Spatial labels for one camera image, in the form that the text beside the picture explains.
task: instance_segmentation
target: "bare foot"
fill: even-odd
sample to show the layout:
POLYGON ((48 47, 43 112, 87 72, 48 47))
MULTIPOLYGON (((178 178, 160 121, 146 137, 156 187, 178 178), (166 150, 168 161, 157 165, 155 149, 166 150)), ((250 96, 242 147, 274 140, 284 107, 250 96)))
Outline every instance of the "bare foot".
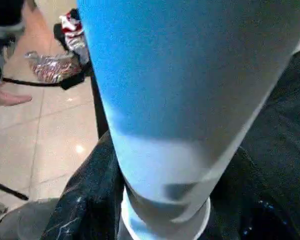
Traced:
POLYGON ((31 95, 13 95, 0 90, 0 104, 4 106, 13 106, 24 104, 32 100, 31 95))

